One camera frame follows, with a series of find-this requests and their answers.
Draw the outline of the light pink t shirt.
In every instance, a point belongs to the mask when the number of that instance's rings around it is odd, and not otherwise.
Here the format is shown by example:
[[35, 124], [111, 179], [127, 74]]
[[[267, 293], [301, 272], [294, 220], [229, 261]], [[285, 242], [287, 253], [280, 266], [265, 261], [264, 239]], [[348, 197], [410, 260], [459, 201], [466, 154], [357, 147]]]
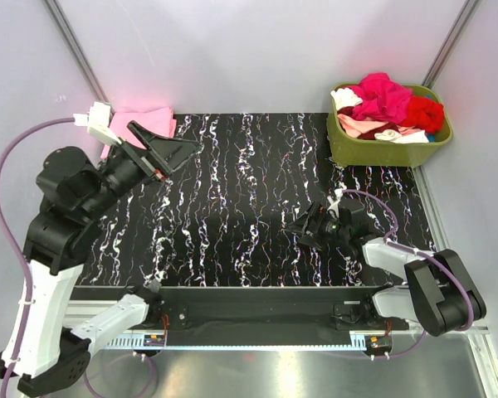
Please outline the light pink t shirt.
[[136, 148], [144, 149], [144, 145], [129, 131], [127, 124], [131, 121], [157, 136], [173, 138], [177, 122], [173, 109], [169, 107], [150, 110], [148, 112], [116, 112], [110, 122], [110, 130]]

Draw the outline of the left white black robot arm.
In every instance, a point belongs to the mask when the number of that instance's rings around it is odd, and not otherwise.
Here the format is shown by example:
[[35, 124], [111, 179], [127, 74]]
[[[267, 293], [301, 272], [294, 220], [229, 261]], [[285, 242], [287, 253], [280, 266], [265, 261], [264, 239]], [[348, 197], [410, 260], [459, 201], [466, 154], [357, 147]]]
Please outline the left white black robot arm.
[[158, 136], [134, 121], [127, 128], [137, 145], [106, 127], [91, 127], [90, 133], [110, 148], [104, 161], [92, 163], [75, 146], [58, 148], [37, 175], [43, 198], [24, 244], [13, 247], [24, 285], [12, 336], [0, 352], [0, 379], [16, 377], [27, 397], [69, 388], [85, 374], [90, 359], [122, 332], [154, 328], [164, 320], [160, 293], [130, 285], [102, 313], [72, 328], [63, 323], [100, 236], [100, 219], [136, 186], [172, 176], [200, 149], [198, 142]]

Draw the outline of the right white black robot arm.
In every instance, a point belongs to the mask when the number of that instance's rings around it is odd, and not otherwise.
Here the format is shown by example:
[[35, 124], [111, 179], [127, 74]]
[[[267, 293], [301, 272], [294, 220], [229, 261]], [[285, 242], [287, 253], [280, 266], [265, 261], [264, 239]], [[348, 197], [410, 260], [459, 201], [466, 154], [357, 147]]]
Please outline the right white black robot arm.
[[422, 252], [382, 237], [359, 201], [345, 199], [330, 207], [314, 202], [286, 231], [304, 246], [323, 250], [333, 245], [350, 259], [403, 281], [382, 287], [360, 308], [368, 328], [400, 318], [438, 337], [467, 329], [486, 316], [486, 303], [456, 251]]

